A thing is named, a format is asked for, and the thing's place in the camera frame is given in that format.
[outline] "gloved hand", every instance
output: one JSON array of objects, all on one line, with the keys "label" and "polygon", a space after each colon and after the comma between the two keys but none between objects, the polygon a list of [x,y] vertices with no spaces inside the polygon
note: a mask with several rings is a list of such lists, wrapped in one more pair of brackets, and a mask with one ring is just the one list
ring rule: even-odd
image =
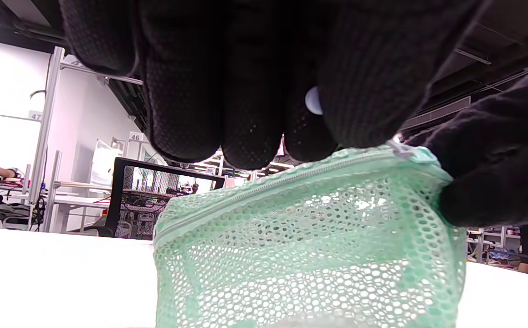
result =
[{"label": "gloved hand", "polygon": [[13,177],[21,177],[21,174],[18,168],[8,168],[7,170],[11,171],[14,174]]},{"label": "gloved hand", "polygon": [[[161,155],[259,169],[391,139],[486,0],[60,0],[73,54],[144,81]],[[318,86],[322,116],[305,95]]]},{"label": "gloved hand", "polygon": [[528,77],[416,135],[456,180],[441,193],[455,226],[528,224]]}]

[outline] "white table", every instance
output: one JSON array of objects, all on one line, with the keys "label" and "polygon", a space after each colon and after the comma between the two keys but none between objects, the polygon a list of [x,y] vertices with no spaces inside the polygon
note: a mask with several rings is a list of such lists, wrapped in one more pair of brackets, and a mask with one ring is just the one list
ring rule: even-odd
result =
[{"label": "white table", "polygon": [[[5,181],[12,181],[14,179],[11,179],[11,178],[6,178]],[[6,191],[10,191],[10,192],[17,192],[17,193],[22,193],[23,195],[25,193],[27,193],[27,190],[23,190],[23,187],[12,187],[10,185],[4,185],[4,184],[1,184],[0,183],[0,190],[6,190]],[[43,195],[46,195],[48,192],[47,191],[41,191],[41,193]],[[58,195],[79,195],[77,193],[69,193],[69,192],[66,192],[66,191],[58,191],[57,192]]]},{"label": "white table", "polygon": [[[9,198],[12,198],[12,199],[27,199],[27,197],[22,197],[23,195],[26,195],[26,192],[23,194],[23,187],[11,187],[10,185],[4,185],[4,184],[0,184],[0,190],[1,191],[10,191],[10,195],[8,195]],[[42,191],[41,192],[43,195],[47,195],[47,191]],[[6,193],[0,193],[0,195],[2,196],[6,196]],[[68,196],[68,195],[73,195],[73,196],[77,196],[79,195],[78,193],[70,193],[68,191],[57,191],[57,195],[65,195],[65,196]]]},{"label": "white table", "polygon": [[[0,328],[151,328],[155,304],[149,241],[0,229]],[[528,275],[468,263],[459,310],[457,328],[528,327]]]},{"label": "white table", "polygon": [[59,187],[112,191],[112,187],[109,185],[99,185],[99,184],[83,183],[83,182],[76,182],[76,181],[55,181],[55,183],[59,185]]},{"label": "white table", "polygon": [[[105,198],[55,195],[53,204],[58,205],[58,206],[57,206],[57,215],[55,216],[55,222],[53,222],[53,225],[57,226],[56,223],[58,223],[59,219],[61,218],[62,222],[61,222],[60,232],[64,233],[67,231],[67,222],[69,220],[71,210],[74,210],[76,208],[83,208],[83,207],[101,208],[105,210],[110,207],[109,201],[110,199],[105,199]],[[84,220],[85,220],[85,216],[82,217],[81,228],[83,228]]]}]

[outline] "mesh pouch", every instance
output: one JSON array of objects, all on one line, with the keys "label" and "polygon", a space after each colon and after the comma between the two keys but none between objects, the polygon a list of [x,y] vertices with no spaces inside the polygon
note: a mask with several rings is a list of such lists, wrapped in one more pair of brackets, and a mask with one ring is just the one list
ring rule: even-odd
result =
[{"label": "mesh pouch", "polygon": [[172,199],[155,227],[156,328],[454,327],[465,231],[436,211],[451,177],[400,149]]}]

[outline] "cable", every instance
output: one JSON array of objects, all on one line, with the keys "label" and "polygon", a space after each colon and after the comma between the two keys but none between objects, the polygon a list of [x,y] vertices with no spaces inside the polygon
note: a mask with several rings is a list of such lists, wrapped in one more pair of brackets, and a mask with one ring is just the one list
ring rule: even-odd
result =
[{"label": "cable", "polygon": [[37,95],[38,93],[45,93],[45,90],[37,90],[37,91],[33,91],[33,93],[31,93],[29,95],[29,100],[31,100],[33,98],[34,95]]},{"label": "cable", "polygon": [[158,152],[155,152],[153,156],[151,156],[148,160],[145,160],[145,163],[148,163],[151,159],[154,158],[154,156],[158,155]]},{"label": "cable", "polygon": [[[43,180],[41,180],[41,187],[45,184],[45,172],[47,171],[47,154],[48,154],[48,151],[47,151],[47,148],[45,148],[45,164],[43,165]],[[41,188],[39,188],[39,197],[37,198],[37,204],[35,208],[33,209],[33,210],[36,210],[36,217],[35,217],[35,220],[37,221],[36,231],[39,231],[39,229],[41,228],[41,222],[45,219],[45,206],[46,206],[45,196],[41,193]],[[32,228],[33,228],[33,220],[31,220],[31,227],[29,228],[29,230],[31,230]]]},{"label": "cable", "polygon": [[2,190],[2,191],[0,191],[0,195],[1,195],[2,193],[10,192],[10,191],[13,190],[14,188],[19,188],[19,186],[18,186],[18,185],[14,185],[13,187],[11,187],[11,188],[9,188],[9,189]]},{"label": "cable", "polygon": [[[43,90],[43,93],[45,94],[46,97],[47,97],[47,91],[46,91],[47,83],[49,82],[49,69],[51,68],[51,58],[53,58],[53,52],[49,54],[49,60],[47,61],[47,73],[45,73],[45,90]],[[31,99],[31,97],[33,97],[36,93],[39,93],[39,91],[31,93],[31,95],[29,95],[29,99]]]},{"label": "cable", "polygon": [[95,204],[95,203],[100,203],[100,202],[102,202],[102,201],[105,201],[105,200],[109,199],[110,197],[112,197],[112,195],[110,195],[110,196],[108,196],[108,197],[106,197],[106,198],[103,198],[103,199],[97,200],[97,201],[93,202],[93,204]]}]

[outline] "black ceiling beam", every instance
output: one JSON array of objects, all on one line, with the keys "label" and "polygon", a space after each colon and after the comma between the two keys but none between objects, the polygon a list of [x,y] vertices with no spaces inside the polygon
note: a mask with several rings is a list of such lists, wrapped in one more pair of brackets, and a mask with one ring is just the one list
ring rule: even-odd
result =
[{"label": "black ceiling beam", "polygon": [[459,70],[443,79],[440,79],[432,86],[432,95],[438,95],[445,91],[449,91],[454,87],[472,81],[474,79],[481,80],[481,76],[496,72],[502,67],[511,64],[517,60],[528,56],[528,38],[524,40],[525,46],[514,44],[509,46],[506,50],[498,55],[490,58],[489,62],[491,65],[485,65],[483,63],[475,63],[464,69]]},{"label": "black ceiling beam", "polygon": [[57,0],[31,0],[31,2],[39,9],[39,12],[43,14],[53,29],[63,31],[62,11]]},{"label": "black ceiling beam", "polygon": [[147,130],[146,115],[141,116],[138,104],[133,101],[133,98],[128,94],[123,84],[124,82],[121,81],[108,81],[108,87],[110,87],[110,90],[112,93],[114,93],[114,96],[116,96],[118,102],[120,102],[128,115],[134,116],[136,118],[134,120],[134,124],[136,124],[140,131],[144,133]]},{"label": "black ceiling beam", "polygon": [[13,33],[10,28],[0,26],[0,43],[40,52],[53,52],[54,44]]},{"label": "black ceiling beam", "polygon": [[31,0],[1,0],[18,18],[33,24],[51,27]]}]

